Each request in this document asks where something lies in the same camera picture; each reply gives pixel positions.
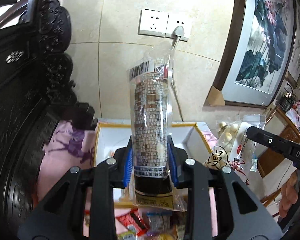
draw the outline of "framed painting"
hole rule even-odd
[[[295,7],[295,0],[234,1],[225,51],[213,83],[227,105],[266,108],[273,101],[291,58]]]
[[[297,88],[300,85],[300,2],[296,0],[297,25],[294,40],[292,41],[292,55],[288,65],[287,80]]]

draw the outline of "electrical outlet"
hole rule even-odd
[[[164,37],[167,29],[168,13],[148,9],[141,11],[138,34]]]
[[[188,16],[182,14],[169,13],[168,24],[166,29],[166,37],[175,38],[173,31],[181,25],[185,31],[185,35],[180,39],[182,41],[188,41],[191,33],[192,20]]]

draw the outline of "red wrapper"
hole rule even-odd
[[[148,231],[148,227],[139,216],[138,209],[132,209],[129,213],[115,218],[137,236],[142,236]]]

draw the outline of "lotus painting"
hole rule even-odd
[[[255,0],[248,46],[235,82],[272,94],[282,78],[293,33],[292,0]]]

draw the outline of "finger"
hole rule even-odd
[[[285,218],[287,216],[288,212],[283,209],[282,204],[279,205],[279,216],[282,218]]]
[[[292,204],[295,204],[298,200],[298,193],[296,192],[295,188],[291,186],[289,183],[287,184],[286,190],[287,199],[290,200]]]
[[[297,183],[297,181],[298,181],[298,175],[297,175],[297,172],[294,171],[288,180],[288,184],[290,184],[291,186],[294,186]]]
[[[281,201],[280,201],[280,204],[282,204],[282,207],[284,210],[288,210],[292,203],[290,200],[288,200],[287,198],[283,198]]]
[[[281,197],[282,199],[287,197],[287,183],[283,184],[281,187]]]

